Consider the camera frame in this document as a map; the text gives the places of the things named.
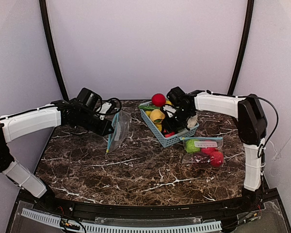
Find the red toy apple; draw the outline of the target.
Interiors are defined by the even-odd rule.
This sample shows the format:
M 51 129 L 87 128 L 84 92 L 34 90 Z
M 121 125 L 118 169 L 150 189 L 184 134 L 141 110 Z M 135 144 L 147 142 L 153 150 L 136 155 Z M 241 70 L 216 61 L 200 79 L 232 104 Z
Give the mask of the red toy apple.
M 213 167 L 220 167 L 224 163 L 224 156 L 220 151 L 213 151 L 210 153 L 210 165 Z

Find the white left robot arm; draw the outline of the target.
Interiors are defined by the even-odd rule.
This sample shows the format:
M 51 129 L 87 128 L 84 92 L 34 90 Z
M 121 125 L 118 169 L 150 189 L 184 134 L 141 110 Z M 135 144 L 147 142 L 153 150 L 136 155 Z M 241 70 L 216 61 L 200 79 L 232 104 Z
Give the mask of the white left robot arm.
M 38 199 L 51 196 L 51 189 L 11 155 L 8 143 L 61 125 L 81 126 L 100 136 L 112 134 L 112 121 L 105 118 L 110 107 L 110 103 L 105 103 L 99 112 L 95 112 L 76 99 L 59 100 L 23 113 L 0 116 L 0 173 Z

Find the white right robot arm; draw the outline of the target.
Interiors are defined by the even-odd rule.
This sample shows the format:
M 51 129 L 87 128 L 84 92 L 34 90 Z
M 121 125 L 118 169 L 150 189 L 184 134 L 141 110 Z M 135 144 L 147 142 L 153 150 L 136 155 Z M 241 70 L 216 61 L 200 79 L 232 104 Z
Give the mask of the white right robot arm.
M 197 111 L 215 112 L 236 119 L 245 152 L 244 188 L 257 191 L 262 184 L 267 128 L 267 119 L 258 97 L 254 94 L 229 96 L 209 90 L 186 94 L 175 87 L 168 92 L 167 98 L 170 104 L 164 104 L 161 111 L 165 114 L 163 126 L 168 131 L 189 129 L 189 118 L 195 116 Z

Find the clear zip bag blue zipper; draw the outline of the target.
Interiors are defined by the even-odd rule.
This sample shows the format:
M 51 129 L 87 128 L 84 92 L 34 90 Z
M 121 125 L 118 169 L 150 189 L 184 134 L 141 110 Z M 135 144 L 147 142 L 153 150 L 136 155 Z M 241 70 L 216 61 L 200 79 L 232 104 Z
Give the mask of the clear zip bag blue zipper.
M 221 167 L 225 163 L 222 137 L 182 137 L 185 154 L 182 164 Z

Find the green toy apple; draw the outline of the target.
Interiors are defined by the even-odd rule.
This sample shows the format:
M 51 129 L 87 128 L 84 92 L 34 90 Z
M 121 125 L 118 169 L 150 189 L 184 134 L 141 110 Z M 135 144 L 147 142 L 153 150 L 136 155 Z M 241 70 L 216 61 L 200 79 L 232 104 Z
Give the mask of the green toy apple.
M 196 153 L 200 152 L 201 148 L 195 146 L 195 142 L 198 142 L 198 139 L 189 139 L 185 143 L 185 150 L 187 153 Z

